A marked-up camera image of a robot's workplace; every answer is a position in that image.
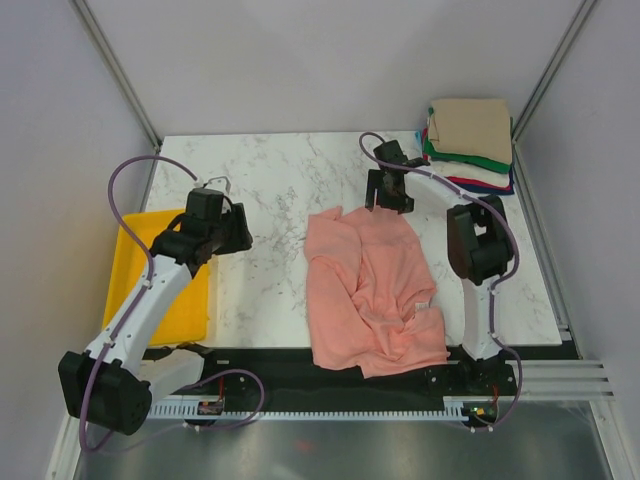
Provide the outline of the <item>pink t shirt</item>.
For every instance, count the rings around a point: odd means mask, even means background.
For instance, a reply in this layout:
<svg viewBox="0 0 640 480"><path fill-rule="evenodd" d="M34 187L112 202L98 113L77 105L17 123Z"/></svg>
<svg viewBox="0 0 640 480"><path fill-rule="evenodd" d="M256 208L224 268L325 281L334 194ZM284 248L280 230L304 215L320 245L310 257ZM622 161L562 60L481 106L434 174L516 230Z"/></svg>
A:
<svg viewBox="0 0 640 480"><path fill-rule="evenodd" d="M313 362L366 378L447 362L445 323L419 237L387 209L308 219L306 304Z"/></svg>

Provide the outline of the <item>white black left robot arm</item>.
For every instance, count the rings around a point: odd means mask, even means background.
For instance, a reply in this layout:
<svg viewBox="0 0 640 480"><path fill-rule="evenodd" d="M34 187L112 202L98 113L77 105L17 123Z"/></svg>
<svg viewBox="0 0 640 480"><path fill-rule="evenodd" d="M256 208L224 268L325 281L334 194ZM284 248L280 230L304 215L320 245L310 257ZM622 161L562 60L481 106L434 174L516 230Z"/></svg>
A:
<svg viewBox="0 0 640 480"><path fill-rule="evenodd" d="M68 413L132 435L151 407L187 386L208 393L219 369L203 355L176 348L146 361L152 336L178 296L214 256L247 251L253 238L245 208L221 191L195 188L186 209L153 240L148 264L107 327L81 353L67 352L58 373Z"/></svg>

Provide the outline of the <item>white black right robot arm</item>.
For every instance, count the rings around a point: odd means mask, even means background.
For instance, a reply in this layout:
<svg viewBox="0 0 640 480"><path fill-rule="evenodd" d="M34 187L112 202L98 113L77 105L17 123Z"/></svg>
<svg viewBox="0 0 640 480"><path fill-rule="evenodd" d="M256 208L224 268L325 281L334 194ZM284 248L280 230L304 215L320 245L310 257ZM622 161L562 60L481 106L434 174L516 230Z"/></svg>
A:
<svg viewBox="0 0 640 480"><path fill-rule="evenodd" d="M415 200L406 193L407 174L422 177L421 185L446 207L447 258L463 287L461 347L472 359L458 368L457 377L465 391L481 393L494 381L494 371L485 360L506 349L496 330L496 290L520 265L502 200L495 195L472 195L438 175L422 158L408 158L396 140L365 132L358 143L362 153L378 165L368 172L366 209L380 207L399 215L413 212Z"/></svg>

